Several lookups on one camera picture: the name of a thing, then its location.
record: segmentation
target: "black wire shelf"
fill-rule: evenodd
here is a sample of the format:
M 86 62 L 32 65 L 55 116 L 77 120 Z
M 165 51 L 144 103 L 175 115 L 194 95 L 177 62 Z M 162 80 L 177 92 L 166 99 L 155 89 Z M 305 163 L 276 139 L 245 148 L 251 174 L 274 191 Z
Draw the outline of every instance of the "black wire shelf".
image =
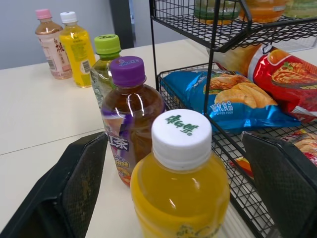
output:
M 256 23 L 252 19 L 246 0 L 149 1 L 156 87 L 162 94 L 167 109 L 186 107 L 168 84 L 164 82 L 163 78 L 173 71 L 208 68 L 204 115 L 218 130 L 213 135 L 211 146 L 225 165 L 230 185 L 230 201 L 257 238 L 278 238 L 279 232 L 257 193 L 253 179 L 235 161 L 241 156 L 245 157 L 245 150 L 240 135 L 226 133 L 206 113 L 211 71 L 216 69 L 216 65 L 213 63 L 213 54 L 214 52 L 224 53 L 236 47 L 247 47 L 260 43 L 272 44 L 291 39 L 316 37 L 317 17 L 292 18 L 281 16 L 276 22 Z M 209 48 L 209 63 L 164 71 L 158 74 L 154 21 Z M 258 130 L 257 133 L 280 138 L 301 128 L 305 128 L 307 132 L 317 134 L 317 123 L 289 128 L 265 128 Z
M 215 52 L 317 36 L 317 17 L 282 16 L 277 22 L 256 23 L 252 21 L 244 0 L 224 0 L 224 6 L 226 3 L 234 3 L 235 8 L 241 6 L 241 11 L 245 11 L 244 17 L 239 19 L 235 14 L 229 24 L 223 24 L 223 20 L 219 20 L 218 25 L 206 24 L 199 22 L 194 15 L 194 0 L 154 0 L 151 18 Z M 223 13 L 220 8 L 220 19 Z M 214 47 L 211 46 L 213 32 Z
M 157 80 L 159 82 L 159 92 L 162 94 L 168 110 L 179 108 L 184 109 L 186 107 L 164 81 L 164 77 L 174 71 L 207 68 L 208 65 L 209 64 L 200 64 L 191 67 L 179 68 L 171 71 L 164 71 L 158 75 Z M 217 126 L 214 121 L 211 121 L 211 123 L 214 126 Z M 316 122 L 296 127 L 267 127 L 257 130 L 256 132 L 281 138 L 303 128 L 309 133 L 317 134 Z M 267 237 L 271 229 L 274 227 L 274 221 L 270 217 L 266 206 L 263 204 L 260 196 L 258 195 L 253 180 L 235 162 L 235 159 L 241 156 L 245 157 L 244 146 L 241 141 L 240 134 L 225 133 L 220 129 L 219 132 L 214 133 L 211 146 L 212 150 L 222 159 L 225 165 L 230 186 L 231 203 L 256 237 Z

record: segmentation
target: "white table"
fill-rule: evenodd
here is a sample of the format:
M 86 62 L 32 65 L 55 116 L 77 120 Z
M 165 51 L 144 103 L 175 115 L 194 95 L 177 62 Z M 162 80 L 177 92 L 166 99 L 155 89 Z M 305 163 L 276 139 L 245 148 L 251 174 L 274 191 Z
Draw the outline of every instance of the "white table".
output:
M 205 63 L 204 47 L 182 40 L 156 45 L 158 72 Z M 315 50 L 295 55 L 317 64 Z M 152 46 L 123 50 L 145 62 L 147 84 L 155 87 Z M 91 88 L 72 79 L 55 80 L 46 63 L 0 70 L 0 231 L 36 181 L 60 158 L 68 144 L 103 130 Z M 111 150 L 87 238 L 140 238 L 129 189 L 117 174 Z M 219 238 L 253 238 L 230 205 Z

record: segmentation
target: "barcode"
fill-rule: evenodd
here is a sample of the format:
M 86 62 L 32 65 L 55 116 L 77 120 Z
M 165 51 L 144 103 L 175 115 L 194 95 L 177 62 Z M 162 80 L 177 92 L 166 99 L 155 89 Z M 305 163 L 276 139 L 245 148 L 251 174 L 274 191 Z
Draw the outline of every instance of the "barcode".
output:
M 48 63 L 49 63 L 50 69 L 56 70 L 54 61 L 52 59 L 48 59 Z
M 84 67 L 85 73 L 89 73 L 90 65 L 89 65 L 89 61 L 88 60 L 83 62 L 83 67 Z

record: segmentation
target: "green bottle cap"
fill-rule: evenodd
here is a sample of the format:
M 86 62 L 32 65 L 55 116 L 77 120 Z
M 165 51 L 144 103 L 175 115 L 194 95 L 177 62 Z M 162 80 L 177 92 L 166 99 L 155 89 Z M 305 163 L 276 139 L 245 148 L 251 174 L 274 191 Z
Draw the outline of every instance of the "green bottle cap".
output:
M 114 34 L 97 36 L 95 46 L 98 55 L 113 55 L 121 51 L 119 37 Z

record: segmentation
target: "gray wall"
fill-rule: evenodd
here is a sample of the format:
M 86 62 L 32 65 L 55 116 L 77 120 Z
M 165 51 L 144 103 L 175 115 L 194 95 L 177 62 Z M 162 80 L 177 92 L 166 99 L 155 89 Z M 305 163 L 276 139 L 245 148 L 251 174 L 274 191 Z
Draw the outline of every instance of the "gray wall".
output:
M 135 22 L 135 46 L 146 46 L 152 43 L 149 0 L 132 0 Z M 183 35 L 154 22 L 155 43 L 164 43 L 186 39 Z
M 48 8 L 53 21 L 62 25 L 59 14 L 75 11 L 79 25 L 93 40 L 113 33 L 108 0 L 1 0 L 0 69 L 45 62 L 43 50 L 35 35 L 40 24 L 35 10 Z

